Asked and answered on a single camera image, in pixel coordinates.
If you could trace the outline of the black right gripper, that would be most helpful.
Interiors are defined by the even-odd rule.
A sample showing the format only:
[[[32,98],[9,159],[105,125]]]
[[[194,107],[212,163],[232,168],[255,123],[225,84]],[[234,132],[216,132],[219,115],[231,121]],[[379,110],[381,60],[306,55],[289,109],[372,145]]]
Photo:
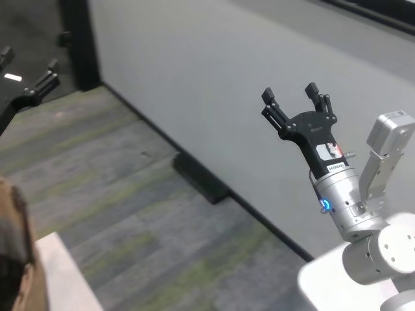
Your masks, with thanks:
[[[333,113],[330,96],[321,94],[314,82],[307,85],[305,93],[316,111],[301,113],[289,120],[276,102],[271,88],[267,87],[261,95],[265,104],[261,114],[276,130],[281,130],[283,140],[291,141],[300,148],[314,177],[321,178],[349,164],[331,133],[337,117]]]

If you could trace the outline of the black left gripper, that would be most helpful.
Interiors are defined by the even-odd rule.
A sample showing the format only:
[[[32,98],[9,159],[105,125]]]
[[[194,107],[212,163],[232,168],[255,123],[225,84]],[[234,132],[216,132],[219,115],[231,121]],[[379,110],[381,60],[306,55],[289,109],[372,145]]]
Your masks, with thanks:
[[[14,59],[11,46],[6,46],[0,54],[0,70]],[[36,107],[43,99],[60,85],[58,60],[53,58],[47,70],[29,87],[25,88],[23,79],[10,79],[8,73],[1,73],[1,134],[7,129],[17,113]]]

